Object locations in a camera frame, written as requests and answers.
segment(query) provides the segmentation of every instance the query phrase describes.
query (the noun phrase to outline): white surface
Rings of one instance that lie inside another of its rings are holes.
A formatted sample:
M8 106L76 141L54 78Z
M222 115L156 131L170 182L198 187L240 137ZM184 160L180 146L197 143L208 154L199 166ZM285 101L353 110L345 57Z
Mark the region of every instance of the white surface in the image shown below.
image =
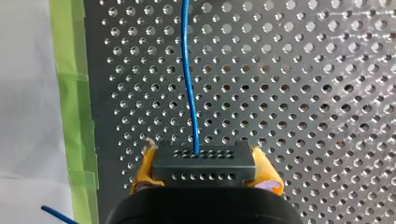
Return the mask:
M0 1L1 223L72 216L49 0Z

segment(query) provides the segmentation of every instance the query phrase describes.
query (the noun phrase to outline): perforated metal sheet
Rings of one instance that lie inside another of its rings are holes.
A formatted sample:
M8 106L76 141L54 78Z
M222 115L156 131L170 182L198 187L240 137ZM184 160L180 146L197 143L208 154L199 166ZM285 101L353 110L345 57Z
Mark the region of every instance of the perforated metal sheet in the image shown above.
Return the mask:
M175 0L86 1L99 209L191 143ZM306 223L396 223L396 1L191 1L202 143L261 145Z

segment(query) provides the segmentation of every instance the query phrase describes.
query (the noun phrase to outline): gray metal surface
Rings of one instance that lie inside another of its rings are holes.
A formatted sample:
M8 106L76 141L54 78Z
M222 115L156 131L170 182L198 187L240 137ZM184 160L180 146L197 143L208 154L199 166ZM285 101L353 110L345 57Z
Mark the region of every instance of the gray metal surface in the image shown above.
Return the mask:
M254 180L256 165L247 141L233 146L192 147L161 142L152 163L152 177L167 187L241 187Z
M128 194L146 137L191 143L180 6L86 1L101 219ZM395 7L191 1L202 143L261 145L306 223L395 223Z

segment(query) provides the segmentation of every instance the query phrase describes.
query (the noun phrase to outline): green tape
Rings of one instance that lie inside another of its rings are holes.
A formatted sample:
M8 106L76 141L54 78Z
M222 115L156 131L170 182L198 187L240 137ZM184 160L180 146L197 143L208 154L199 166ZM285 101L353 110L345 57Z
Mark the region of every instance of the green tape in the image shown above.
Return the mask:
M74 218L99 223L83 0L50 0L50 11Z

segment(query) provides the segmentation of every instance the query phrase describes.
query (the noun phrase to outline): blue insulated wire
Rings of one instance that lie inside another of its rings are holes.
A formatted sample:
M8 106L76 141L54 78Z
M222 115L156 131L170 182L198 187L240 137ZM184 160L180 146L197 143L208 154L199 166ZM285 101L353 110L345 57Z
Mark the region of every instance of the blue insulated wire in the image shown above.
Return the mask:
M61 221L63 221L64 223L67 224L78 224L76 221L73 221L72 219L70 219L69 217L66 217L65 215L63 215L62 213L56 211L53 208L50 208L46 205L42 205L41 206L41 210L50 213L51 215L53 215L54 217L57 217L58 219L60 219Z
M189 6L190 0L183 0L183 6L181 11L181 54L183 61L184 80L186 82L187 96L189 98L190 104L194 153L199 154L200 145L198 133L198 118L195 108L194 90L192 88L189 57Z

